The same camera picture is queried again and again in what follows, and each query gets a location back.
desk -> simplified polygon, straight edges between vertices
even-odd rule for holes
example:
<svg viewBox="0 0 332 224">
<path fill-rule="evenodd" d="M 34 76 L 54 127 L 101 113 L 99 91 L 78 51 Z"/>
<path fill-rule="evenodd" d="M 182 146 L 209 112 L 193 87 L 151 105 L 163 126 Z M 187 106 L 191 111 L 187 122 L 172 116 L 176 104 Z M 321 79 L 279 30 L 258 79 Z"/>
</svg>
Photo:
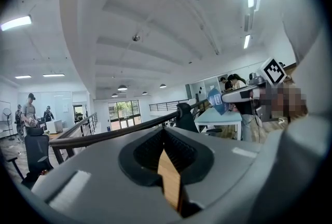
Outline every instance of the desk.
<svg viewBox="0 0 332 224">
<path fill-rule="evenodd" d="M 217 112 L 215 108 L 207 109 L 200 117 L 195 120 L 195 125 L 199 131 L 199 125 L 231 125 L 235 124 L 238 128 L 237 139 L 241 140 L 241 121 L 240 113 L 227 111 L 223 115 Z"/>
</svg>

person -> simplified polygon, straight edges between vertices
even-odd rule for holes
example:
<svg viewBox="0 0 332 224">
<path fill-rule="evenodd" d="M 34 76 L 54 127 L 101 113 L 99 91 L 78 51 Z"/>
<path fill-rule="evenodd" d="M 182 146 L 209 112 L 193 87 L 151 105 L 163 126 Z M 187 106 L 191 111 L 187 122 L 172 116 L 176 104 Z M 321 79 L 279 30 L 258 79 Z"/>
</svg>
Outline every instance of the person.
<svg viewBox="0 0 332 224">
<path fill-rule="evenodd" d="M 44 111 L 44 119 L 45 119 L 45 122 L 54 120 L 53 113 L 51 112 L 51 106 L 47 106 L 46 111 Z"/>
<path fill-rule="evenodd" d="M 220 82 L 225 84 L 225 89 L 222 91 L 222 93 L 228 92 L 232 90 L 232 83 L 226 79 L 226 77 L 222 77 L 220 79 Z"/>
<path fill-rule="evenodd" d="M 17 105 L 17 111 L 15 112 L 15 123 L 16 129 L 19 136 L 23 135 L 23 125 L 22 125 L 22 111 L 21 104 Z"/>
<path fill-rule="evenodd" d="M 228 76 L 228 81 L 233 84 L 233 89 L 239 89 L 246 87 L 245 80 L 241 78 L 238 74 L 232 74 Z M 241 124 L 241 131 L 242 131 L 242 140 L 247 142 L 259 142 L 260 139 L 266 138 L 265 132 L 262 128 L 262 122 L 255 114 L 253 109 L 253 102 L 241 102 L 241 103 L 234 103 L 236 110 L 241 114 L 242 117 L 242 124 Z M 256 139 L 255 131 L 258 130 L 258 139 Z"/>
<path fill-rule="evenodd" d="M 30 93 L 27 97 L 27 103 L 22 108 L 22 120 L 24 121 L 23 132 L 24 136 L 27 135 L 26 130 L 30 127 L 36 127 L 38 120 L 36 118 L 36 108 L 32 102 L 36 100 L 33 93 Z"/>
</svg>

standing fan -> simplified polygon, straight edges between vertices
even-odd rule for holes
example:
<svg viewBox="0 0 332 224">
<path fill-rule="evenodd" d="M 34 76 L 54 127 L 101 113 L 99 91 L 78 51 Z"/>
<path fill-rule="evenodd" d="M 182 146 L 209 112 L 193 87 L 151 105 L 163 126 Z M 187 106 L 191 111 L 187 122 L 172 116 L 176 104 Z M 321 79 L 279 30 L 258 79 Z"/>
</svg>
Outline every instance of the standing fan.
<svg viewBox="0 0 332 224">
<path fill-rule="evenodd" d="M 8 125 L 8 129 L 4 130 L 4 132 L 9 131 L 10 135 L 9 140 L 14 140 L 14 138 L 12 138 L 13 135 L 10 132 L 12 130 L 12 123 L 11 123 L 11 111 L 9 108 L 4 108 L 4 110 L 2 111 L 2 123 Z"/>
</svg>

gray t-shirt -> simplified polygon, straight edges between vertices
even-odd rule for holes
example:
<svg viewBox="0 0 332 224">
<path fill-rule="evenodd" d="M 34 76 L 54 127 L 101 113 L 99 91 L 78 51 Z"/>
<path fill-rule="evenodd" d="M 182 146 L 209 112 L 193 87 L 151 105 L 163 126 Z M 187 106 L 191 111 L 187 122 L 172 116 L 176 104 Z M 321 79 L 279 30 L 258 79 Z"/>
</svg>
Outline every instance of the gray t-shirt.
<svg viewBox="0 0 332 224">
<path fill-rule="evenodd" d="M 35 114 L 36 114 L 36 108 L 32 104 L 30 105 L 29 103 L 24 104 L 22 108 L 22 114 L 26 116 L 28 119 L 36 119 Z M 36 125 L 30 125 L 26 121 L 24 122 L 26 127 L 35 127 Z"/>
</svg>

cap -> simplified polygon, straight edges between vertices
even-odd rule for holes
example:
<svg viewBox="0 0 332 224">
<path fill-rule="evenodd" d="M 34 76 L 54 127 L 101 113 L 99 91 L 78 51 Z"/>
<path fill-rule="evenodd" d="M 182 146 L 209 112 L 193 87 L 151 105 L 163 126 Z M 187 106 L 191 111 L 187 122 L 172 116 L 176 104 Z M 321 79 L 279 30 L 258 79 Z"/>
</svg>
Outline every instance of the cap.
<svg viewBox="0 0 332 224">
<path fill-rule="evenodd" d="M 31 98 L 33 101 L 36 100 L 35 96 L 32 93 L 29 94 L 28 98 Z"/>
</svg>

